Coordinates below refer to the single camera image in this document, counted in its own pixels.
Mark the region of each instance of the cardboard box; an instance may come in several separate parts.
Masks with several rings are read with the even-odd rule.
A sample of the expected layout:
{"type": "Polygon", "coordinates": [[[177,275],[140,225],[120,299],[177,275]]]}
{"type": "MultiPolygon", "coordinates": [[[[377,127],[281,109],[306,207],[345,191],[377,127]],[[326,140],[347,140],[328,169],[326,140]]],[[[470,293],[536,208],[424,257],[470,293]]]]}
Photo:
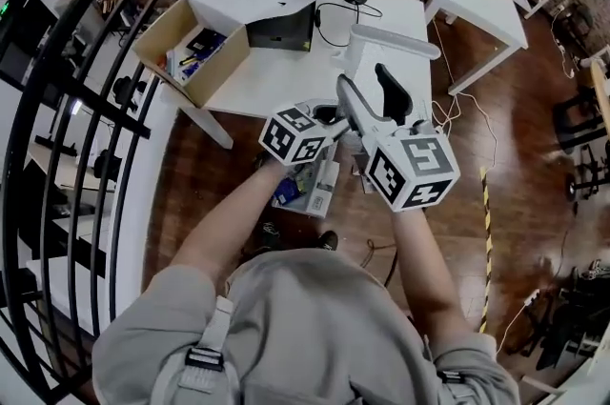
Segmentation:
{"type": "Polygon", "coordinates": [[[133,51],[144,66],[201,108],[248,57],[250,46],[244,26],[225,34],[227,39],[222,46],[199,66],[183,86],[183,81],[173,78],[157,64],[165,58],[167,51],[178,46],[197,26],[213,29],[206,23],[205,17],[200,14],[195,17],[188,0],[178,0],[135,41],[133,51]]]}
{"type": "Polygon", "coordinates": [[[334,161],[336,145],[337,143],[334,143],[325,148],[323,154],[314,162],[312,185],[306,194],[286,205],[280,205],[277,200],[273,200],[272,207],[318,218],[326,217],[339,175],[339,164],[334,161]]]}

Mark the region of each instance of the backpack strap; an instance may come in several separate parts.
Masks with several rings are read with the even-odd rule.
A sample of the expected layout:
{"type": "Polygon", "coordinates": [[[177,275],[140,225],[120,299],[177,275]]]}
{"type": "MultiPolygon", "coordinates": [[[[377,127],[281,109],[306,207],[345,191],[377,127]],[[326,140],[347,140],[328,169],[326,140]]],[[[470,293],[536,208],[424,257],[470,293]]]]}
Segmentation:
{"type": "Polygon", "coordinates": [[[236,375],[234,368],[225,363],[222,355],[233,307],[231,300],[222,296],[216,298],[212,320],[199,342],[186,352],[172,354],[165,362],[152,388],[151,405],[169,403],[168,390],[172,388],[176,375],[179,375],[179,387],[205,394],[214,391],[217,379],[225,372],[230,372],[228,375],[236,375]]]}

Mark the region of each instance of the table leg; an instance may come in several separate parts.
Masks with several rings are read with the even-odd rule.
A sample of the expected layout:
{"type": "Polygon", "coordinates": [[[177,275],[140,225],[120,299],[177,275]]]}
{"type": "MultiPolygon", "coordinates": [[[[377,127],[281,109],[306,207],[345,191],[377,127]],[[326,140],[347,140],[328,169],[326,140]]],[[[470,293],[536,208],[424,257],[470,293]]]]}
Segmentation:
{"type": "Polygon", "coordinates": [[[454,83],[451,87],[449,87],[449,94],[456,95],[460,93],[462,90],[466,89],[473,83],[475,83],[481,76],[491,71],[497,65],[499,65],[502,61],[504,61],[507,57],[509,57],[513,52],[517,51],[519,46],[508,46],[505,45],[504,48],[499,48],[492,56],[482,64],[476,65],[466,74],[464,74],[459,80],[454,83]]]}
{"type": "Polygon", "coordinates": [[[186,113],[191,120],[201,128],[203,132],[209,135],[221,147],[226,150],[233,148],[233,139],[218,123],[210,111],[206,109],[198,109],[197,107],[184,107],[180,109],[186,113]]]}
{"type": "Polygon", "coordinates": [[[424,12],[424,15],[426,17],[426,24],[430,24],[430,21],[432,21],[432,19],[435,18],[435,15],[437,15],[437,12],[439,9],[440,9],[439,0],[430,0],[426,4],[426,10],[424,12]]]}

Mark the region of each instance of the white desk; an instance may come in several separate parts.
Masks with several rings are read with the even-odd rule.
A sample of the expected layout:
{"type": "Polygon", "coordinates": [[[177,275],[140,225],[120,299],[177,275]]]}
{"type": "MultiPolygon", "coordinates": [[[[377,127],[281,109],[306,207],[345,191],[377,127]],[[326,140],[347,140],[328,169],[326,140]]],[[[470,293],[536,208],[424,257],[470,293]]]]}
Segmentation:
{"type": "MultiPolygon", "coordinates": [[[[317,3],[342,0],[317,0],[317,3]]],[[[360,24],[391,30],[427,41],[423,5],[415,0],[368,0],[383,12],[374,18],[360,14],[360,24]]],[[[350,27],[356,21],[356,13],[339,7],[322,7],[321,30],[335,44],[347,44],[350,27]]],[[[342,51],[325,43],[314,29],[310,52],[268,50],[252,48],[250,56],[227,79],[206,104],[211,111],[223,111],[267,117],[286,103],[298,103],[312,98],[336,99],[336,79],[342,70],[332,65],[331,56],[342,51]]],[[[423,102],[423,109],[431,110],[430,62],[404,51],[390,54],[388,69],[396,80],[414,98],[423,102]]],[[[380,108],[381,87],[372,72],[370,81],[356,83],[374,109],[380,108]]]]}
{"type": "Polygon", "coordinates": [[[504,43],[486,61],[459,78],[449,89],[451,95],[475,83],[515,51],[521,48],[526,50],[528,47],[513,0],[429,0],[426,5],[426,23],[430,23],[440,9],[461,17],[504,43]]]}

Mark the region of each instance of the sleeve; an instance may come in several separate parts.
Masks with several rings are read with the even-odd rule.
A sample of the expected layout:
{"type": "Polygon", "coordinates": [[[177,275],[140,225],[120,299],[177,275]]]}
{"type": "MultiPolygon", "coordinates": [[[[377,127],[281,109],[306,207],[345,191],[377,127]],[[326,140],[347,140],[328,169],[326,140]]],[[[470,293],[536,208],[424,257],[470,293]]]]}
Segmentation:
{"type": "Polygon", "coordinates": [[[517,382],[496,362],[496,340],[469,334],[458,342],[432,347],[439,372],[458,373],[463,383],[444,383],[440,404],[518,405],[517,382]]]}
{"type": "Polygon", "coordinates": [[[102,333],[92,353],[100,403],[149,402],[165,360],[197,342],[215,308],[215,288],[197,268],[171,266],[102,333]]]}

